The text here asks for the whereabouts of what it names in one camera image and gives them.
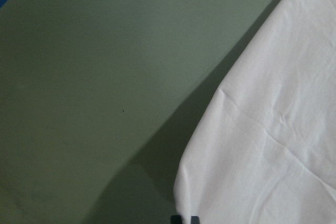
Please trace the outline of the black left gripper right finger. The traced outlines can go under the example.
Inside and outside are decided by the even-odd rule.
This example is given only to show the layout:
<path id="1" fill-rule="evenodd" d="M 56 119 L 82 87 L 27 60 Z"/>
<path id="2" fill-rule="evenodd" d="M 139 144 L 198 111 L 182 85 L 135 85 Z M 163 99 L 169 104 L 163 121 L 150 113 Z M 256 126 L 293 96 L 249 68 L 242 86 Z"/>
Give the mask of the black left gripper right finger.
<path id="1" fill-rule="evenodd" d="M 200 224 L 199 221 L 199 216 L 191 216 L 191 222 L 190 224 Z"/>

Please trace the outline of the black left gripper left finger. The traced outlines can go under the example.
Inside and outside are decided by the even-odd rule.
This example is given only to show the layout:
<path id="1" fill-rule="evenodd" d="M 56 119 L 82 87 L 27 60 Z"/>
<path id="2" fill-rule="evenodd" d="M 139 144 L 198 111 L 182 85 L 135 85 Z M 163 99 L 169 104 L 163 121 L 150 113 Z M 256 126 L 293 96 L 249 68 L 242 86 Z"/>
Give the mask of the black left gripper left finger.
<path id="1" fill-rule="evenodd" d="M 171 216 L 171 224 L 182 224 L 181 215 L 172 215 Z"/>

